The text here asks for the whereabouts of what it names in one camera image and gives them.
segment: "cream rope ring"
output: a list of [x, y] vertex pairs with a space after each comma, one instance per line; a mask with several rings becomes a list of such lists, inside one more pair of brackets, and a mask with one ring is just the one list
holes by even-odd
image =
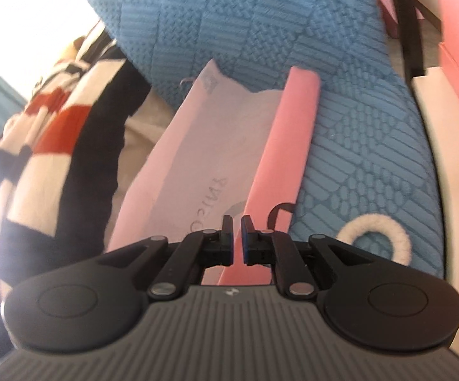
[[392, 261], [408, 266], [411, 262], [411, 241], [404, 228], [392, 218], [379, 213], [358, 216], [348, 222], [337, 235], [337, 240], [352, 245], [368, 232], [385, 235], [394, 249]]

